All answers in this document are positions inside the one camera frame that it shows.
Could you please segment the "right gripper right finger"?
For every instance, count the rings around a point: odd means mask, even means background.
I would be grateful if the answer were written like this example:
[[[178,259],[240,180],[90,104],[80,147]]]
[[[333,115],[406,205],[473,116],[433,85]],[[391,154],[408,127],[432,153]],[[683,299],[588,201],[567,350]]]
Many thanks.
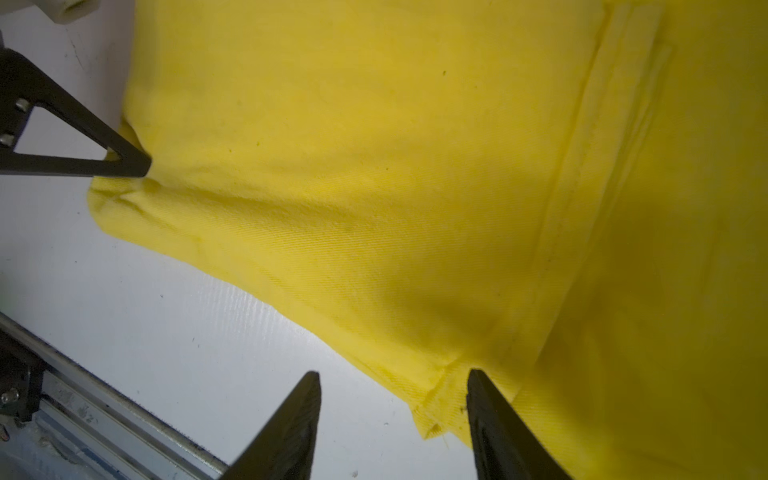
[[[468,376],[466,411],[478,479],[570,479],[479,369]]]

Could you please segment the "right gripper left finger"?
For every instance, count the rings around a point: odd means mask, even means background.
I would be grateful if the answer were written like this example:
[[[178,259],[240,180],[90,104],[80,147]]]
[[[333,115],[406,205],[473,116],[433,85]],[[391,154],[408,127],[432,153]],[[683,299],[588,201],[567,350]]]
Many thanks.
[[[220,479],[310,478],[321,403],[320,375],[309,371]]]

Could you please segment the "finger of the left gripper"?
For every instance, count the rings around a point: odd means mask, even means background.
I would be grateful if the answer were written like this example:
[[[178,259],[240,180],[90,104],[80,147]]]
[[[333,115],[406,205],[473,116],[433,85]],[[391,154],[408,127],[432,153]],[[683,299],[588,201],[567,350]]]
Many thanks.
[[[32,110],[44,109],[115,160],[18,153],[16,146]],[[1,49],[1,173],[3,175],[143,178],[151,158],[123,138],[20,53]]]

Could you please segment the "yellow trousers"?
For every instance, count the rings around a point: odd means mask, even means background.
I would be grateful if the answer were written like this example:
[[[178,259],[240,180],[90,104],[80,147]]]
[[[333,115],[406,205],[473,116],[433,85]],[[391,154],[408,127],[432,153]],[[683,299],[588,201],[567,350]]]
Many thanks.
[[[767,475],[763,1],[139,1],[103,231],[576,479]]]

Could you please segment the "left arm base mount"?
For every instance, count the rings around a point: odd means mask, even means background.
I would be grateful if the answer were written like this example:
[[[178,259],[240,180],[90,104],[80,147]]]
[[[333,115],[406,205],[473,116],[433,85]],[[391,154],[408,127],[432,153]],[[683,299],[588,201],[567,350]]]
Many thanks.
[[[39,410],[47,364],[35,353],[1,333],[1,414],[29,422]]]

